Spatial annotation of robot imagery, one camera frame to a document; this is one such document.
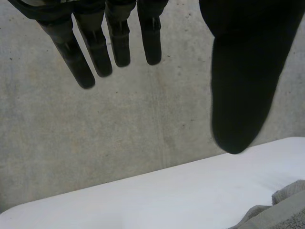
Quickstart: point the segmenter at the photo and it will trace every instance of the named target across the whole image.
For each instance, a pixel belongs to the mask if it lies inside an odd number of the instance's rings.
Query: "gray towel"
[[[272,200],[273,206],[254,206],[229,229],[305,229],[305,181],[275,192]]]

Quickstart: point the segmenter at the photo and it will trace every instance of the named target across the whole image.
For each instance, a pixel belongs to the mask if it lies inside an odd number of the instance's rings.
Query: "glove finger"
[[[75,12],[74,16],[97,74],[106,77],[112,73],[112,65],[101,28],[105,2],[100,1],[100,3],[99,10],[84,11],[84,8],[81,8],[81,11]]]
[[[114,60],[117,66],[130,63],[129,27],[127,19],[135,7],[136,1],[106,1],[106,20],[111,39]]]
[[[78,84],[89,89],[95,79],[73,34],[71,16],[57,21],[39,21],[43,30],[50,35]]]
[[[239,10],[217,9],[217,4],[208,0],[202,1],[207,5],[201,4],[201,10],[215,35],[213,135],[223,150],[238,154],[256,138],[268,116],[305,2],[234,2],[242,1],[231,1]]]
[[[150,65],[158,64],[162,58],[160,15],[168,0],[138,0],[138,16],[142,32],[145,57]]]

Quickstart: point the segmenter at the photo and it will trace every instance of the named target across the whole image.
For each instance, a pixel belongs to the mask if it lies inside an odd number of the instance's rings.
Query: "gray concrete surface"
[[[0,211],[223,153],[210,132],[213,38],[197,0],[170,2],[161,19],[159,65],[145,61],[134,10],[132,63],[85,91],[38,24],[0,0]],[[305,136],[304,37],[305,20],[253,145]]]

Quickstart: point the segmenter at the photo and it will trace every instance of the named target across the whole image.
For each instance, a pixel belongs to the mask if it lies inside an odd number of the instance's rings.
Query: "white surface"
[[[305,138],[286,138],[19,205],[0,229],[225,229],[305,179],[304,163]]]

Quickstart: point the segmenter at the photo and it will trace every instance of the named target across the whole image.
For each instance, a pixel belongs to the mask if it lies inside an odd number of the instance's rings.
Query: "gray fabric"
[[[273,206],[254,206],[229,229],[305,229],[305,181],[272,195]]]
[[[305,190],[305,180],[298,180],[285,188],[275,192],[272,195],[272,204],[278,204],[279,202],[283,201],[284,199],[298,193],[300,191]]]
[[[286,229],[286,223],[298,222],[296,225],[288,225],[289,229],[304,229],[299,225],[304,224],[303,215],[299,214],[305,210],[305,191],[299,192],[282,202],[268,208],[257,216],[245,222],[238,229]]]
[[[239,227],[241,227],[245,222],[247,222],[249,219],[257,216],[258,214],[260,214],[261,212],[265,211],[266,209],[270,208],[271,206],[263,206],[263,205],[256,205],[252,208],[250,208],[250,210],[247,211],[246,215],[243,217],[243,219],[236,224],[233,227],[230,227],[229,229],[238,229]]]

